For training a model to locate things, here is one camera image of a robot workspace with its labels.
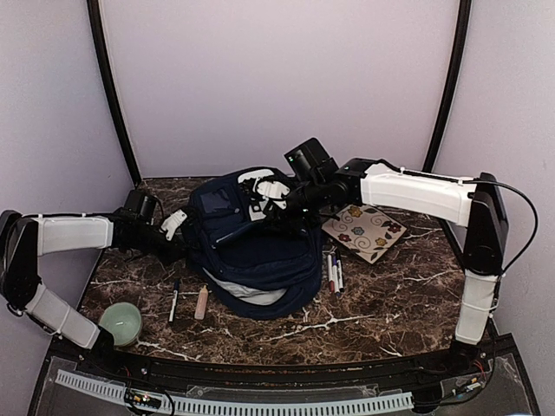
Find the navy blue student backpack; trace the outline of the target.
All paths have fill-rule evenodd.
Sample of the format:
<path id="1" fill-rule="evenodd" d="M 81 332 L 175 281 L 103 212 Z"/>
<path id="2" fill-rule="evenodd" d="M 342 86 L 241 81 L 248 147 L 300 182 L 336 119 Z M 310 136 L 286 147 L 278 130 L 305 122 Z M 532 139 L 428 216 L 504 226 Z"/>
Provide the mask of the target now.
<path id="1" fill-rule="evenodd" d="M 273 320 L 309 303 L 323 278 L 323 236 L 312 217 L 283 216 L 296 179 L 253 167 L 210 179 L 190 194 L 181 225 L 187 266 L 236 315 Z"/>

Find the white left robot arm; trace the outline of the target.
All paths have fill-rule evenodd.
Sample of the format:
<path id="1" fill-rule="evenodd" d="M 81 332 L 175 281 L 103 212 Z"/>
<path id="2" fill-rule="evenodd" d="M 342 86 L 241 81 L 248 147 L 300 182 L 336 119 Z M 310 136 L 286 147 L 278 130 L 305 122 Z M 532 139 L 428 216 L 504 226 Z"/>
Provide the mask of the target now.
<path id="1" fill-rule="evenodd" d="M 75 308 L 94 262 L 109 248 L 136 250 L 173 263 L 186 245 L 137 214 L 1 214 L 1 296 L 14 315 L 26 315 L 52 335 L 89 352 L 88 363 L 104 378 L 122 370 L 114 337 Z"/>

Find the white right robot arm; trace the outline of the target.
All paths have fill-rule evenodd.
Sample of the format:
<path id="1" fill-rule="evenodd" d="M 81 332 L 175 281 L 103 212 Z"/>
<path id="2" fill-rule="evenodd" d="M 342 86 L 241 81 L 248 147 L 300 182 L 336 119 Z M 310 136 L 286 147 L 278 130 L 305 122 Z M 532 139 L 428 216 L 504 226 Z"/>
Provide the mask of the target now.
<path id="1" fill-rule="evenodd" d="M 442 367 L 460 376 L 476 361 L 477 345 L 493 312 L 503 274 L 508 221 L 493 175 L 477 179 L 448 177 L 396 167 L 384 159 L 351 159 L 338 166 L 332 158 L 313 161 L 287 156 L 300 186 L 286 197 L 289 214 L 329 205 L 372 205 L 440 218 L 467 230 L 463 247 L 465 282 L 454 338 Z"/>

